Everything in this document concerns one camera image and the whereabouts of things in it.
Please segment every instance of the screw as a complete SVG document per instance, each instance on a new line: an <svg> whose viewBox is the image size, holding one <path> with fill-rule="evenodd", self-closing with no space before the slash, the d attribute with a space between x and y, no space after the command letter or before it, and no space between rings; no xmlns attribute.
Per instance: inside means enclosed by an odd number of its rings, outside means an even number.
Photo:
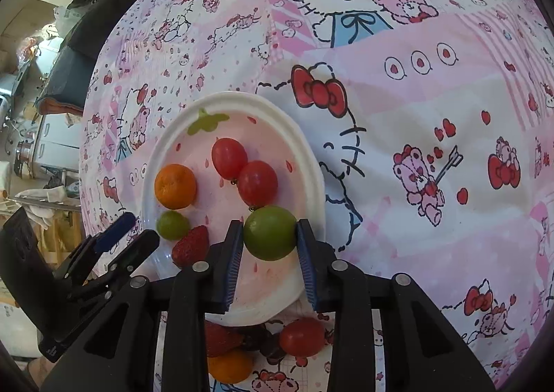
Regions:
<svg viewBox="0 0 554 392"><path fill-rule="evenodd" d="M198 261L194 263L192 269L195 272L206 272L209 269L209 264L206 261Z"/></svg>
<svg viewBox="0 0 554 392"><path fill-rule="evenodd" d="M331 267L333 270L337 270L337 272L343 272L348 268L348 264L345 261L338 259L337 261L333 261Z"/></svg>
<svg viewBox="0 0 554 392"><path fill-rule="evenodd" d="M133 289L140 289L142 286L146 284L147 280L144 276L135 276L131 278L131 287Z"/></svg>
<svg viewBox="0 0 554 392"><path fill-rule="evenodd" d="M405 273L398 273L396 276L396 282L401 286L408 286L412 282L412 279Z"/></svg>

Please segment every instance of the strawberry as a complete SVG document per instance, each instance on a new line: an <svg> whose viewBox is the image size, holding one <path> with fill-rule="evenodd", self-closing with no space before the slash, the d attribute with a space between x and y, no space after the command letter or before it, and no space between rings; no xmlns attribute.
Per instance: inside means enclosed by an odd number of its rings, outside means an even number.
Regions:
<svg viewBox="0 0 554 392"><path fill-rule="evenodd" d="M216 358L231 351L242 344L244 336L231 328L225 328L215 323L204 321L206 331L206 354L209 358Z"/></svg>
<svg viewBox="0 0 554 392"><path fill-rule="evenodd" d="M191 229L171 250L173 263L183 268L203 261L208 254L208 229L204 225Z"/></svg>

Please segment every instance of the hello kitty print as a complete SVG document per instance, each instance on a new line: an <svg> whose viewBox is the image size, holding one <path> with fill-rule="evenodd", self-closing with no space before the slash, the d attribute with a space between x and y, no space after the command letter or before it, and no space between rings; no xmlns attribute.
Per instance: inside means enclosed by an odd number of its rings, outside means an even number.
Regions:
<svg viewBox="0 0 554 392"><path fill-rule="evenodd" d="M144 172L167 125L208 94L259 94L318 160L337 256L412 275L500 386L554 304L553 53L533 0L137 0L83 117L87 232L139 217L99 273L142 230ZM333 316L321 320L331 344ZM380 326L374 339L382 349ZM329 371L330 350L260 359L246 382L213 387L318 392Z"/></svg>

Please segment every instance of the plastic bag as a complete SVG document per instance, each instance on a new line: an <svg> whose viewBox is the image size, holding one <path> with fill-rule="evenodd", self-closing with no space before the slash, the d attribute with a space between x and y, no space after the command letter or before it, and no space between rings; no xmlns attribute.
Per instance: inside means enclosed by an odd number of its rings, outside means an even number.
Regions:
<svg viewBox="0 0 554 392"><path fill-rule="evenodd" d="M26 37L21 41L16 50L17 61L20 67L28 60L34 58L40 41L38 37Z"/></svg>
<svg viewBox="0 0 554 392"><path fill-rule="evenodd" d="M69 31L73 29L79 20L85 15L87 6L81 8L67 9L65 6L54 8L54 18L56 19L57 35L65 38Z"/></svg>

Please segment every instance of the green lime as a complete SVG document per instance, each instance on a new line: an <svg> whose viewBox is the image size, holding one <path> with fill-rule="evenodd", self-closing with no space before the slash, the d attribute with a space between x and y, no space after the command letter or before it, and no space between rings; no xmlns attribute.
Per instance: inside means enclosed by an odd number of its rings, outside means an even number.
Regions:
<svg viewBox="0 0 554 392"><path fill-rule="evenodd" d="M278 261L296 246L296 217L279 206L264 206L244 223L244 244L262 261Z"/></svg>
<svg viewBox="0 0 554 392"><path fill-rule="evenodd" d="M169 241L177 241L190 230L188 218L179 214L177 211L164 212L156 222L156 231Z"/></svg>

